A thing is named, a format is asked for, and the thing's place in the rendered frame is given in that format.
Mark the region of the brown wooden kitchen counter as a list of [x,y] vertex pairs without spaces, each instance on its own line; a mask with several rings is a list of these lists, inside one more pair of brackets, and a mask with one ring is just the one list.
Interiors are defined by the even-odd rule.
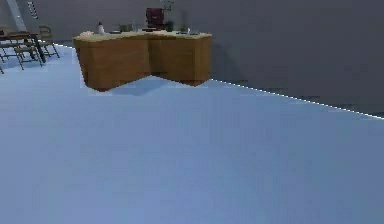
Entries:
[[212,39],[139,31],[79,35],[73,42],[85,85],[105,92],[149,75],[198,86],[210,79]]

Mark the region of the dark red coffee machine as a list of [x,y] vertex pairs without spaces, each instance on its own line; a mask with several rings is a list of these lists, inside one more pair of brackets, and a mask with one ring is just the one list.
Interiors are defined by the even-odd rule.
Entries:
[[148,28],[162,30],[164,28],[164,10],[162,8],[147,8],[146,21]]

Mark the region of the wooden slatted chair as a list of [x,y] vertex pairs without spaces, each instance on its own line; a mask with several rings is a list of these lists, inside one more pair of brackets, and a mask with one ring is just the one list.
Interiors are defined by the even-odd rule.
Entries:
[[[39,64],[42,64],[42,59],[39,56],[37,48],[27,40],[24,40],[23,42],[17,42],[16,47],[14,48],[14,52],[16,54],[21,69],[24,69],[23,64],[25,62],[38,61]],[[29,54],[29,59],[25,58],[25,53]]]
[[[39,34],[41,38],[40,45],[44,48],[44,54],[48,57],[51,57],[52,55],[56,55],[57,57],[60,57],[55,47],[55,44],[53,42],[53,34],[52,34],[51,28],[48,25],[40,25]],[[53,49],[52,52],[48,50],[49,46],[52,47]]]

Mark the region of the dark wooden dining table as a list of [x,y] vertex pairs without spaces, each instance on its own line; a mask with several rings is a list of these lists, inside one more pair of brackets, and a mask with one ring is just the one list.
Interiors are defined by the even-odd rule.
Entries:
[[16,57],[16,54],[14,52],[16,43],[23,42],[24,40],[31,42],[37,48],[39,56],[42,59],[42,64],[45,63],[46,59],[41,49],[37,35],[35,33],[30,33],[27,31],[13,32],[0,35],[0,49],[4,52],[3,56],[6,58]]

